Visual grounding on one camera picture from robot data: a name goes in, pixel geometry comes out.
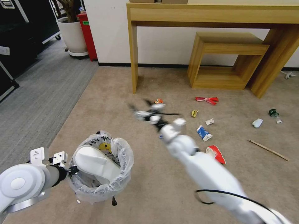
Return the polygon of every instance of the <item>trash can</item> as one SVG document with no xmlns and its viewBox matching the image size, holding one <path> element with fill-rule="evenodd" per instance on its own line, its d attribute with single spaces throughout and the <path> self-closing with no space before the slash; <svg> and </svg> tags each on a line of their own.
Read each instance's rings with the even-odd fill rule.
<svg viewBox="0 0 299 224">
<path fill-rule="evenodd" d="M 90 135 L 75 151 L 70 167 L 79 172 L 69 176 L 70 187 L 80 201 L 95 202 L 112 199 L 123 191 L 131 180 L 134 155 L 122 138 L 112 138 L 108 132 Z"/>
<path fill-rule="evenodd" d="M 93 36 L 91 34 L 87 14 L 86 14 L 86 12 L 83 12 L 83 13 L 79 14 L 78 17 L 79 17 L 80 24 L 82 27 L 83 36 L 84 36 L 87 50 L 89 53 L 90 61 L 97 60 L 96 48 L 94 46 Z"/>
</svg>

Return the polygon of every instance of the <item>white flower pot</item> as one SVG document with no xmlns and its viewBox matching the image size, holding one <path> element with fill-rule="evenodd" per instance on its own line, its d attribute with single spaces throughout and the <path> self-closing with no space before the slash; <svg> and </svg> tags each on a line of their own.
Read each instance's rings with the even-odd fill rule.
<svg viewBox="0 0 299 224">
<path fill-rule="evenodd" d="M 69 49 L 69 54 L 77 57 L 88 55 L 80 22 L 63 22 L 67 20 L 67 17 L 60 18 L 57 20 L 57 24 L 62 38 Z"/>
</svg>

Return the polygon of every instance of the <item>cardboard box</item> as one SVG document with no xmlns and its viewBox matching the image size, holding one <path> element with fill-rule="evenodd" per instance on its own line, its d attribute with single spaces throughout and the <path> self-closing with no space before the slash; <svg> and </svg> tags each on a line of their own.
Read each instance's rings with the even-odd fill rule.
<svg viewBox="0 0 299 224">
<path fill-rule="evenodd" d="M 130 0 L 130 2 L 155 3 L 155 0 Z"/>
<path fill-rule="evenodd" d="M 164 4 L 187 4 L 188 0 L 162 0 Z"/>
</svg>

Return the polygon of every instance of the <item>black baseboard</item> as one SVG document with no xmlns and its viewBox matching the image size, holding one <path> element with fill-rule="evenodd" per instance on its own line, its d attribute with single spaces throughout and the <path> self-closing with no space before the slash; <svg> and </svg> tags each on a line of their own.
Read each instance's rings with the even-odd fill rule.
<svg viewBox="0 0 299 224">
<path fill-rule="evenodd" d="M 282 71 L 299 71 L 298 67 L 283 67 Z"/>
<path fill-rule="evenodd" d="M 111 67 L 130 67 L 130 63 L 100 63 L 98 62 L 99 66 L 111 66 Z M 138 64 L 138 67 L 144 68 L 188 68 L 186 64 Z M 220 67 L 231 67 L 226 65 L 220 65 Z M 298 67 L 284 67 L 283 71 L 299 71 Z"/>
</svg>

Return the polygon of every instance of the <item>plastic trash bag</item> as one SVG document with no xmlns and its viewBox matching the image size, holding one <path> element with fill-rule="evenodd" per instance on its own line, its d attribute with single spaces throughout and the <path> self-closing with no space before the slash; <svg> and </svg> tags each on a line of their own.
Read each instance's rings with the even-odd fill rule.
<svg viewBox="0 0 299 224">
<path fill-rule="evenodd" d="M 102 145 L 111 146 L 111 152 L 105 151 L 105 155 L 120 166 L 120 174 L 112 179 L 109 184 L 101 185 L 94 176 L 79 171 L 76 175 L 69 176 L 70 187 L 75 191 L 80 201 L 87 201 L 91 204 L 95 202 L 111 199 L 120 193 L 131 180 L 131 168 L 134 164 L 134 155 L 130 145 L 122 138 L 113 139 L 108 132 L 99 131 L 97 134 L 90 135 L 82 142 L 74 155 L 82 145 L 90 145 L 101 148 Z M 74 155 L 69 163 L 74 165 Z"/>
</svg>

